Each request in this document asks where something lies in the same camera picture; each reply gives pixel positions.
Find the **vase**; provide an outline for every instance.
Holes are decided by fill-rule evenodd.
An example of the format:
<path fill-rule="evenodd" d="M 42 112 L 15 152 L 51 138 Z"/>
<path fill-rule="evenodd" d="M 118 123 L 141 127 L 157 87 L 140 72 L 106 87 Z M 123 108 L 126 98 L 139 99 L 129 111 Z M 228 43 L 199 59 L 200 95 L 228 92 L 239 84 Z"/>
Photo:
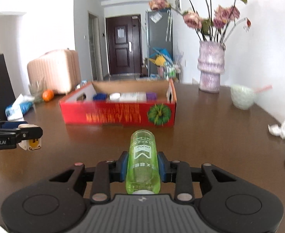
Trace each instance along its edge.
<path fill-rule="evenodd" d="M 217 42 L 200 42 L 198 69 L 201 71 L 199 89 L 219 93 L 220 75 L 225 72 L 225 51 Z"/>

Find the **floor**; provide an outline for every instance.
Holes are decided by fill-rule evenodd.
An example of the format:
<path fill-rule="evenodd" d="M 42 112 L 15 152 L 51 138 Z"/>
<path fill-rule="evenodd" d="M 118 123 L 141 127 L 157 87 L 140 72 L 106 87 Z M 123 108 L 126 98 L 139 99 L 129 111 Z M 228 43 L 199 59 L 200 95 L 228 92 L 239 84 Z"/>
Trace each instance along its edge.
<path fill-rule="evenodd" d="M 141 78 L 140 75 L 106 75 L 104 77 L 104 81 L 114 81 L 114 80 L 136 80 L 138 78 Z"/>

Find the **wooden table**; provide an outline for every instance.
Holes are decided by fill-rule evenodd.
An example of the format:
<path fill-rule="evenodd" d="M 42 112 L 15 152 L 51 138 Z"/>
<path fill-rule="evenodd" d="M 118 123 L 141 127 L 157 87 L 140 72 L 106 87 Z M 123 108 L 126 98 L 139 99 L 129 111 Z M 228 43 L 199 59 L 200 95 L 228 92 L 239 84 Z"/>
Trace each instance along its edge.
<path fill-rule="evenodd" d="M 158 151 L 168 160 L 191 166 L 213 163 L 276 194 L 285 211 L 285 141 L 268 132 L 277 121 L 258 106 L 243 111 L 232 105 L 229 88 L 207 94 L 197 86 L 176 84 L 177 113 L 173 128 L 149 128 Z M 57 99 L 40 104 L 25 119 L 43 129 L 42 149 L 0 151 L 0 207 L 12 192 L 61 172 L 75 162 L 86 166 L 118 159 L 129 149 L 131 134 L 139 127 L 65 125 Z M 198 183 L 194 184 L 200 197 Z M 174 184 L 162 184 L 172 193 Z M 125 193 L 124 183 L 113 183 L 112 193 Z M 89 196 L 89 186 L 85 197 Z M 285 214 L 278 230 L 285 233 Z"/>

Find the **red cardboard box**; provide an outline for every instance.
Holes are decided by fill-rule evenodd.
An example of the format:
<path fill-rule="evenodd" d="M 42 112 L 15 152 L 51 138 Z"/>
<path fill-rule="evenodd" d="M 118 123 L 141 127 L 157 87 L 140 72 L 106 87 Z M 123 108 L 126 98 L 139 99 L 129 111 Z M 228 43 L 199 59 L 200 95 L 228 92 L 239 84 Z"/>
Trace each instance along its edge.
<path fill-rule="evenodd" d="M 156 101 L 112 102 L 109 95 L 126 92 L 154 92 Z M 93 101 L 97 93 L 108 100 Z M 176 92 L 173 81 L 93 81 L 63 97 L 60 108 L 66 124 L 104 124 L 171 127 L 175 122 Z"/>

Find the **orange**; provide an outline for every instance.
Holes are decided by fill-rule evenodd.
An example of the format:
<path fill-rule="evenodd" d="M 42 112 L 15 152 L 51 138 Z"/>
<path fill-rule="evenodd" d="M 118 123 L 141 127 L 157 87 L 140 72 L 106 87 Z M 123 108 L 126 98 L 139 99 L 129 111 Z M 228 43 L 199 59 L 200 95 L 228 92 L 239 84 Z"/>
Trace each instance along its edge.
<path fill-rule="evenodd" d="M 42 94 L 42 98 L 45 102 L 49 102 L 54 98 L 54 92 L 50 89 L 45 90 Z"/>

